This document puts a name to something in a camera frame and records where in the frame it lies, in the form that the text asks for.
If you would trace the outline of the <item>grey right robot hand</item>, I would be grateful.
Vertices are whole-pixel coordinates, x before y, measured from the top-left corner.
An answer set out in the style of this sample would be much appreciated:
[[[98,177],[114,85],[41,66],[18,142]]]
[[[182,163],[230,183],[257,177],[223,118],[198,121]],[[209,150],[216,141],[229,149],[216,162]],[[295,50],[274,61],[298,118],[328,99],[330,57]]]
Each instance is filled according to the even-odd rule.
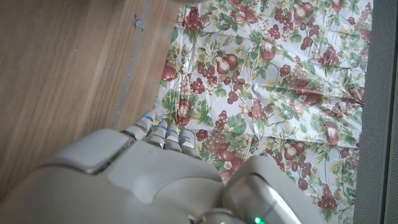
[[[227,184],[190,135],[149,112],[48,157],[1,203],[2,223],[321,223],[271,156],[250,157]]]

